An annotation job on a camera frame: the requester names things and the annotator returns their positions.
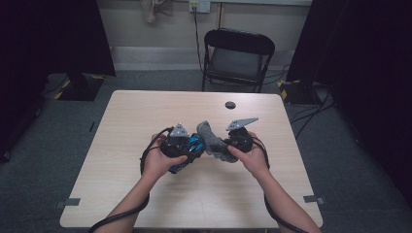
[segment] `wooden table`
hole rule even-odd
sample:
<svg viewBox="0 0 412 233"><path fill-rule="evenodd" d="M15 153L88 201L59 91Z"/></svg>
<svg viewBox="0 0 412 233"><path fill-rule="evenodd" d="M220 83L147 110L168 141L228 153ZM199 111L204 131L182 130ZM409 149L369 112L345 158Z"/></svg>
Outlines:
<svg viewBox="0 0 412 233"><path fill-rule="evenodd" d="M233 110L225 103L236 104ZM63 227L90 227L115 208L140 178L139 158L160 130L181 123L191 134L203 120L227 138L234 119L258 117L246 128L265 143L270 171L287 193L321 226L313 195L282 100L274 94L118 90L107 106L70 198ZM276 228L258 182L241 162L227 163L206 152L177 175L162 177L140 213L142 228Z"/></svg>

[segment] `electrical outlet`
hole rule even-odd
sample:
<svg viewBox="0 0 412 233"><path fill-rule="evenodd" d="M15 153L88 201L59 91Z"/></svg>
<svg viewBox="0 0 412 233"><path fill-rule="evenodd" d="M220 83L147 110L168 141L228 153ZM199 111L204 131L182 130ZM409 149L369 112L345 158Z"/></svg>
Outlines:
<svg viewBox="0 0 412 233"><path fill-rule="evenodd" d="M199 10L200 10L200 13L210 13L210 2L200 1Z"/></svg>
<svg viewBox="0 0 412 233"><path fill-rule="evenodd" d="M198 13L200 12L199 1L189 1L189 12L193 12L193 9L196 9Z"/></svg>

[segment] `gray carpet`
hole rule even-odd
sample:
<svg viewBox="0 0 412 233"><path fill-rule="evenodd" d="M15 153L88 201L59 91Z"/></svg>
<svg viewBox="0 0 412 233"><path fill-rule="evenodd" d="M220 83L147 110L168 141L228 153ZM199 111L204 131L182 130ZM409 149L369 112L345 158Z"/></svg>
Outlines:
<svg viewBox="0 0 412 233"><path fill-rule="evenodd" d="M63 79L64 75L50 76L47 89ZM0 164L0 232L85 232L60 227L62 209L55 203L70 195L113 91L200 88L199 71L121 71L116 78L107 78L94 102L56 101L52 98L57 90L47 94L41 115L11 150L11 161ZM249 92L251 88L207 84L206 90ZM270 83L262 92L279 90ZM319 93L326 96L325 89ZM332 102L329 97L326 106ZM315 111L307 106L285 108L290 118ZM295 134L304 122L292 125ZM326 200L320 205L322 230L412 232L411 210L356 140L350 122L335 107L315 115L297 139L315 194Z"/></svg>

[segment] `white wall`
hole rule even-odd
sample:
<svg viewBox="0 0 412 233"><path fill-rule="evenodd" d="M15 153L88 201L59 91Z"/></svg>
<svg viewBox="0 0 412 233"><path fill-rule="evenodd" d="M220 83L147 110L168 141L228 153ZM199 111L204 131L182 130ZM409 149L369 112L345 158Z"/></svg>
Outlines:
<svg viewBox="0 0 412 233"><path fill-rule="evenodd" d="M157 14L154 23L145 21L140 1L100 0L98 4L111 47L133 47L136 50L156 48L156 51L166 48L167 52L173 48L195 52L194 18L189 12L188 2L173 1L172 15ZM210 14L197 14L201 50L204 34L217 28L220 5L212 2ZM223 3L221 27L254 31L268 36L276 45L274 62L281 66L292 59L308 11L307 5ZM188 60L193 58L197 59L197 55L194 54Z"/></svg>

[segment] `baseboard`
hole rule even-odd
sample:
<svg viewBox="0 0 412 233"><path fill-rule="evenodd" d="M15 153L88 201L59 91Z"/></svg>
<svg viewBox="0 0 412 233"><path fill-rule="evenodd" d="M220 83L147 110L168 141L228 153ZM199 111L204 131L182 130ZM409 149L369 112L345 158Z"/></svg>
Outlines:
<svg viewBox="0 0 412 233"><path fill-rule="evenodd" d="M279 50L270 62L270 70L282 70L292 61L294 50ZM200 50L203 63L204 50ZM116 70L195 70L199 69L196 48L113 47Z"/></svg>

